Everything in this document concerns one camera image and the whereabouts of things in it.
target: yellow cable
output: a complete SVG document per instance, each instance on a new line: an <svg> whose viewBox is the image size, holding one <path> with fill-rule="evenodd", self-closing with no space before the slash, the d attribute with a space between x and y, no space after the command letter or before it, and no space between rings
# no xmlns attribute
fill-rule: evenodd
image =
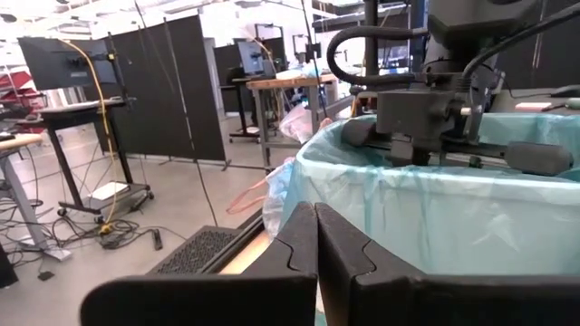
<svg viewBox="0 0 580 326"><path fill-rule="evenodd" d="M111 144L111 136L109 134L109 124L107 123L107 111L105 108L105 99L102 96L101 85L99 84L99 79L97 78L97 72L94 70L94 66L92 65L91 58L85 53L81 48L74 45L73 43L66 42L64 40L60 40L62 43L65 43L76 50L78 53L82 55L84 60L86 60L87 64L89 64L89 68L91 68L92 79L94 80L94 85L97 88L97 92L99 93L99 101L101 103L101 114L102 114L102 125L105 128L105 136L107 137L107 144L109 146L109 154L111 156L111 167L112 167L112 174L114 178L114 188L113 188L113 195L112 195L112 205L111 205L111 212L109 212L109 216L105 220L105 223L102 225L101 230L110 230L109 222L111 221L112 215L115 211L115 203L117 202L117 169L115 168L115 157L112 154L112 144Z"/></svg>

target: plastic bag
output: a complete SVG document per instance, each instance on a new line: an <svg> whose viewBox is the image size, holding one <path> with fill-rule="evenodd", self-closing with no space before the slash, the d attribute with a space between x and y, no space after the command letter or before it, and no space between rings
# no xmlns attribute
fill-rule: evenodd
<svg viewBox="0 0 580 326"><path fill-rule="evenodd" d="M298 104L282 119L279 129L286 137L304 144L312 137L312 115Z"/></svg>
<svg viewBox="0 0 580 326"><path fill-rule="evenodd" d="M264 179L260 180L252 187L244 190L232 201L226 209L226 212L229 214L237 214L258 203L263 203L262 219L264 220L264 228L268 232L270 240L274 239L280 228L282 209L288 190L288 184L290 183L294 160L294 158L287 158L283 165L270 172ZM256 197L242 203L242 200L247 194L261 188L261 186L265 184L268 184L268 191L265 196Z"/></svg>
<svg viewBox="0 0 580 326"><path fill-rule="evenodd" d="M580 183L569 177L451 167L389 168L341 142L343 123L299 151L283 224L300 201L324 202L425 273L580 272ZM482 141L566 147L580 163L580 117L486 114Z"/></svg>
<svg viewBox="0 0 580 326"><path fill-rule="evenodd" d="M290 177L292 176L293 159L287 159L280 167L276 168L266 177L268 194L262 206L262 219L264 229L268 232L270 240L273 240L280 229L282 211L288 193Z"/></svg>

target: black mat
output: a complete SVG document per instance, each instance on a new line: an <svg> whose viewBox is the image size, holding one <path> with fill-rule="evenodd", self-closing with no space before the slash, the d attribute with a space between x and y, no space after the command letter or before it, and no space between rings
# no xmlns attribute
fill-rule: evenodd
<svg viewBox="0 0 580 326"><path fill-rule="evenodd" d="M149 274L198 273L211 258L229 244L242 230L204 226L173 251Z"/></svg>

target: black room divider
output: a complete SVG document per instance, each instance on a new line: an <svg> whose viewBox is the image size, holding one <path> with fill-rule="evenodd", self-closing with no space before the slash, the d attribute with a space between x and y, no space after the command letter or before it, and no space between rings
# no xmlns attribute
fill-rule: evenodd
<svg viewBox="0 0 580 326"><path fill-rule="evenodd" d="M133 111L113 112L125 150L226 162L199 17L113 35L107 42L117 50L129 95L137 98ZM116 85L103 91L105 97L120 95ZM85 94L97 99L94 88ZM95 126L107 150L102 125Z"/></svg>
<svg viewBox="0 0 580 326"><path fill-rule="evenodd" d="M530 18L530 23L573 5L577 0L543 0ZM555 88L580 84L578 40L580 19L573 19L555 28L529 37L498 57L498 68L514 89Z"/></svg>

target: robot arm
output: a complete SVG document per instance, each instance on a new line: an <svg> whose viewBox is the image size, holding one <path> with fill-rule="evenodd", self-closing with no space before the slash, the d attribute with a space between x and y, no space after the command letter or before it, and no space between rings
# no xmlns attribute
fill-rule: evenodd
<svg viewBox="0 0 580 326"><path fill-rule="evenodd" d="M383 141L382 147L389 151L388 158L396 166L424 166L433 154L462 152L502 158L511 168L526 173L557 175L573 163L565 149L530 143L506 147L479 143L483 110L472 90L473 76L480 68L493 70L498 53L580 15L580 4L576 4L526 27L525 21L537 3L537 0L431 0L427 29L359 26L343 30L329 43L328 65L339 79L378 92L373 133L388 135L389 141ZM354 37L390 40L429 37L422 71L384 76L348 74L336 64L334 51L340 43ZM477 84L479 91L487 87L483 78ZM392 90L393 85L399 89L386 91ZM378 147L376 139L369 137L369 141ZM517 153L521 159L514 161L515 156L509 153ZM521 160L536 164L523 165Z"/></svg>

